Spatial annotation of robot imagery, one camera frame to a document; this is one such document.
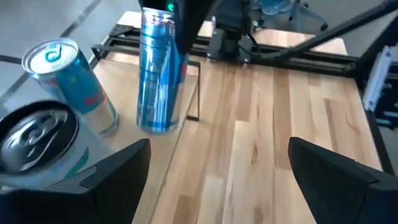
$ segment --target energy drink can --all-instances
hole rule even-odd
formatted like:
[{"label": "energy drink can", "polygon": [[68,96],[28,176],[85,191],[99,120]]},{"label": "energy drink can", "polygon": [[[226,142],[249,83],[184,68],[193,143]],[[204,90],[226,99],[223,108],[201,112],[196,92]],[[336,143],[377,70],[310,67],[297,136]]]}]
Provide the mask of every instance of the energy drink can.
[{"label": "energy drink can", "polygon": [[172,12],[142,8],[137,124],[164,134],[178,126],[187,55],[175,43]]},{"label": "energy drink can", "polygon": [[40,86],[77,110],[98,134],[112,134],[119,117],[77,43],[50,40],[28,50],[22,66]]},{"label": "energy drink can", "polygon": [[69,106],[38,101],[0,120],[0,184],[43,189],[86,169],[111,150]]}]

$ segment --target silver can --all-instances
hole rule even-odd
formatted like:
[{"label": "silver can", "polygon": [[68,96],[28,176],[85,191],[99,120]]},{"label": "silver can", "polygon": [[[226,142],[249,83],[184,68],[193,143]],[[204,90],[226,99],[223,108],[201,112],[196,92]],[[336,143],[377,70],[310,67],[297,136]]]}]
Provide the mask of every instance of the silver can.
[{"label": "silver can", "polygon": [[24,54],[22,66],[44,90],[79,112],[98,134],[115,132],[118,114],[75,41],[59,38],[38,44]]},{"label": "silver can", "polygon": [[39,101],[0,120],[0,184],[43,189],[109,156],[111,150],[67,105]]}]

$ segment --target floor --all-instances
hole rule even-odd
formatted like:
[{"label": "floor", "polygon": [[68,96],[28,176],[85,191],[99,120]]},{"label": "floor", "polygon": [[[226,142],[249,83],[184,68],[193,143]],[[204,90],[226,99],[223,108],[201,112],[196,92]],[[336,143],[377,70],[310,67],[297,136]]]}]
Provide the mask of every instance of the floor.
[{"label": "floor", "polygon": [[[352,18],[359,13],[376,6],[381,0],[309,0],[310,8],[328,19],[330,27]],[[46,39],[59,37],[90,5],[96,7],[90,15],[77,27],[69,37],[76,40],[86,57],[91,56],[90,46],[100,43],[111,30],[124,11],[138,11],[136,0],[3,0],[0,8],[0,55],[22,57],[23,53],[34,44]],[[388,15],[350,34],[344,35],[349,55],[361,55],[367,46],[383,30],[394,15]],[[304,32],[316,34],[319,26],[316,22],[305,20]],[[267,21],[267,26],[277,29],[294,30],[287,18],[280,16]],[[0,62],[0,96],[20,79],[23,70],[20,66]],[[32,80],[25,82],[17,94],[4,106],[13,110],[24,103],[48,98],[48,94],[40,89]],[[398,155],[395,156],[396,136],[389,130],[382,131],[386,145],[390,146],[392,160],[396,161],[398,171]]]}]

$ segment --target wooden table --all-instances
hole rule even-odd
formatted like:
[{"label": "wooden table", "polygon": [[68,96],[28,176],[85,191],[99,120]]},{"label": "wooden table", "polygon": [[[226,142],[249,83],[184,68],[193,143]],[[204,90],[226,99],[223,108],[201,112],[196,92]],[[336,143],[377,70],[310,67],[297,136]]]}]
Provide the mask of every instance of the wooden table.
[{"label": "wooden table", "polygon": [[[118,23],[140,27],[141,13]],[[211,33],[205,22],[199,35]],[[311,35],[266,29],[255,38],[286,47]],[[341,39],[315,50],[346,54]],[[354,80],[190,60],[202,63],[201,121],[183,127],[153,216],[146,200],[157,195],[145,190],[133,223],[315,223],[287,157],[291,136],[381,170]]]}]

